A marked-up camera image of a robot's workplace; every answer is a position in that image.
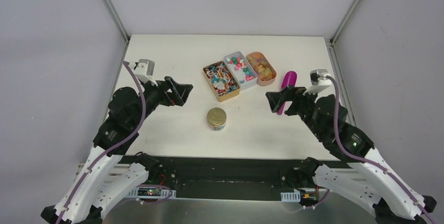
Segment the gold ring lid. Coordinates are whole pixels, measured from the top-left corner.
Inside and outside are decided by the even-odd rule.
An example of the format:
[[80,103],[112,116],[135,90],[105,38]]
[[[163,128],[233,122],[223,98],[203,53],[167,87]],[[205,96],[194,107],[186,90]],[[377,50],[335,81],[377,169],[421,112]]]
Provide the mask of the gold ring lid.
[[226,124],[227,114],[219,107],[214,107],[207,112],[207,123],[212,127],[220,127]]

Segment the magenta plastic scoop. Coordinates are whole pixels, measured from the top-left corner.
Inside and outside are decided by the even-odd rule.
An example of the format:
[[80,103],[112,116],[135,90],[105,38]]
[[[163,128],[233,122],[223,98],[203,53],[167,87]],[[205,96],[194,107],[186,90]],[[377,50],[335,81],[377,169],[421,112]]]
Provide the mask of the magenta plastic scoop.
[[[297,73],[295,71],[288,71],[285,74],[285,77],[281,84],[281,90],[284,90],[288,85],[295,86],[296,81],[297,81]],[[284,108],[285,108],[285,102],[282,104],[277,114],[281,115],[283,113]]]

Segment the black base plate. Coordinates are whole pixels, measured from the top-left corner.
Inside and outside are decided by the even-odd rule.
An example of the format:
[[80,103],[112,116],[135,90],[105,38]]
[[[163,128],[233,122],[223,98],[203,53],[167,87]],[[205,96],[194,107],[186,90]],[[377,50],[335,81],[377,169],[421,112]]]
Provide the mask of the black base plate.
[[303,160],[155,156],[149,182],[176,191],[177,198],[279,201],[281,193],[316,189],[298,168]]

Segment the pink tin of gummies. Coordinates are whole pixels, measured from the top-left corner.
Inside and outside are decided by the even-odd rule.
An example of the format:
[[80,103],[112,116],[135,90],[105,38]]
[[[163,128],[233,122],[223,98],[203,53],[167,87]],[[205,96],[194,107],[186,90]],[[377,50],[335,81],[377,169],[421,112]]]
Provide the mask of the pink tin of gummies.
[[258,76],[257,84],[260,86],[271,85],[276,78],[276,70],[270,64],[265,55],[261,52],[252,52],[246,56],[246,59],[253,67]]

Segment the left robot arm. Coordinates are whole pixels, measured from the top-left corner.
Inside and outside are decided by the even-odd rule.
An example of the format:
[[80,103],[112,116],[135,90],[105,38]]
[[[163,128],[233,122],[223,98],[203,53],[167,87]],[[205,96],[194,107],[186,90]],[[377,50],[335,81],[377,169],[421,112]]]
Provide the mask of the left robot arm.
[[47,223],[102,223],[107,214],[135,187],[154,184],[160,177],[160,162],[139,152],[130,167],[110,185],[109,172],[139,136],[143,121],[162,106],[183,106],[193,89],[166,76],[156,85],[122,87],[108,104],[107,119],[99,127],[90,154],[66,195],[56,205],[45,207],[41,217]]

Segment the gold tin of lollipops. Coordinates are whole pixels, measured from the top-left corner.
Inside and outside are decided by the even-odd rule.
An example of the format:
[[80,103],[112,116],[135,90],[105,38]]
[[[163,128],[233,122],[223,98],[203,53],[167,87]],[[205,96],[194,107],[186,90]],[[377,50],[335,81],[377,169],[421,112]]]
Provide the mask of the gold tin of lollipops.
[[239,83],[223,61],[203,67],[203,74],[218,102],[225,102],[240,94]]

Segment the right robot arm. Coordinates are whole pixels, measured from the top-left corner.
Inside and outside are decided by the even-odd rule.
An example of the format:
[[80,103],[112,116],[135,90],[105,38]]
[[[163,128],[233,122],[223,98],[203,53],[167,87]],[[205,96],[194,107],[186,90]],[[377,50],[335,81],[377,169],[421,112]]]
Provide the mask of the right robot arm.
[[296,187],[317,185],[360,206],[377,223],[427,223],[436,200],[410,188],[387,164],[370,138],[347,123],[347,109],[333,94],[319,97],[304,87],[287,86],[279,92],[267,92],[272,112],[288,102],[288,116],[299,116],[315,138],[334,157],[361,176],[362,184],[335,173],[314,158],[303,161],[293,181]]

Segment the white tin of candies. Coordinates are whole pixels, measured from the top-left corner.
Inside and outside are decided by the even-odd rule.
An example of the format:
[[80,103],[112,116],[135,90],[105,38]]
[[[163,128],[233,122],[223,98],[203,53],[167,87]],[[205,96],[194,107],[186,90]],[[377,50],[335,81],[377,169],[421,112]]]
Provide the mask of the white tin of candies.
[[258,75],[240,51],[225,56],[223,61],[239,84],[241,91],[257,85]]

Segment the clear plastic cup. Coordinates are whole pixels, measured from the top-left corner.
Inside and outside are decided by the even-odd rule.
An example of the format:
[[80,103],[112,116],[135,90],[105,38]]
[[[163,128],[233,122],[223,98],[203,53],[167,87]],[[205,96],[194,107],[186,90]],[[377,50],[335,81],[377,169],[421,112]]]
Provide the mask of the clear plastic cup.
[[209,124],[208,125],[209,126],[209,128],[211,129],[211,130],[213,130],[213,131],[220,131],[220,130],[223,130],[224,128],[225,128],[225,124],[221,124],[221,125],[212,125],[212,124]]

